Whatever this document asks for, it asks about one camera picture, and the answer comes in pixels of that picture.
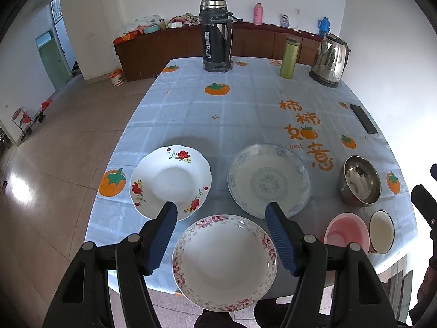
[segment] pink bowl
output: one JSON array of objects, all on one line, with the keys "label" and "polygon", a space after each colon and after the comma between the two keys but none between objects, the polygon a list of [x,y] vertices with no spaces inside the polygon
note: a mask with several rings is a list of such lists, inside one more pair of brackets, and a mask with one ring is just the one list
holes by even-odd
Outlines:
[{"label": "pink bowl", "polygon": [[324,243],[347,247],[352,242],[358,243],[364,253],[369,252],[370,236],[366,224],[353,213],[342,213],[329,224],[326,229]]}]

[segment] bolt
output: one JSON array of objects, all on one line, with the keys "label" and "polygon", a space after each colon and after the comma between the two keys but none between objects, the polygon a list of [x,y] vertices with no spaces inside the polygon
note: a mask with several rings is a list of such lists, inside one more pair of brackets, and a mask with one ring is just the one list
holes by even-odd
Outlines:
[{"label": "bolt", "polygon": [[138,234],[131,234],[130,236],[128,236],[128,241],[131,243],[138,242],[138,240],[139,240]]},{"label": "bolt", "polygon": [[303,237],[303,240],[307,243],[315,243],[315,236],[307,234]]},{"label": "bolt", "polygon": [[90,250],[94,247],[94,243],[93,242],[86,242],[82,245],[82,249],[83,250]]},{"label": "bolt", "polygon": [[350,243],[350,248],[353,251],[360,251],[360,249],[361,249],[361,247],[360,247],[360,245],[358,243]]}]

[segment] plate with pink flowers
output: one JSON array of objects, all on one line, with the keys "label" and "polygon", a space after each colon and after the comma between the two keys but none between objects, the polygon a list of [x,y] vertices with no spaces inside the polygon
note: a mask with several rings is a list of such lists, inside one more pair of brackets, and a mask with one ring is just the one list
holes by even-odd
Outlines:
[{"label": "plate with pink flowers", "polygon": [[242,310],[270,289],[277,252],[256,223],[214,215],[193,223],[173,252],[173,277],[184,296],[215,312]]},{"label": "plate with pink flowers", "polygon": [[211,189],[208,161],[196,149],[169,145],[145,156],[134,169],[130,195],[137,211],[155,219],[166,201],[178,208],[178,221],[197,211]]}]

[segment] blue thermos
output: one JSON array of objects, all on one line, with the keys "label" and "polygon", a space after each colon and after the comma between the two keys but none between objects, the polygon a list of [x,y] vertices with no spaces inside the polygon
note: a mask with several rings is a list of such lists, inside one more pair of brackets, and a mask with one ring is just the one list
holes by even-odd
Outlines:
[{"label": "blue thermos", "polygon": [[329,23],[328,17],[325,17],[324,19],[319,19],[317,25],[317,27],[319,28],[318,35],[320,37],[326,37],[328,35],[328,32],[330,31],[330,25],[331,24]]}]

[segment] floral plate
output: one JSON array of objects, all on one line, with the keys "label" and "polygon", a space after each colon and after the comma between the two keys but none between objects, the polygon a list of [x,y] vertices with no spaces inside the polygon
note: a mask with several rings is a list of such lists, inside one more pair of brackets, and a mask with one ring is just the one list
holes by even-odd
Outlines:
[{"label": "floral plate", "polygon": [[208,161],[196,149],[170,145],[145,156],[134,169],[130,195],[137,211],[155,219],[166,201],[178,207],[178,221],[202,206],[211,188]]},{"label": "floral plate", "polygon": [[232,161],[228,187],[235,202],[265,219],[266,205],[277,202],[285,216],[300,212],[311,196],[309,173],[291,150],[277,144],[254,144]]},{"label": "floral plate", "polygon": [[179,289],[209,311],[238,311],[254,304],[272,286],[276,270],[276,249],[267,233],[234,215],[192,224],[173,252]]}]

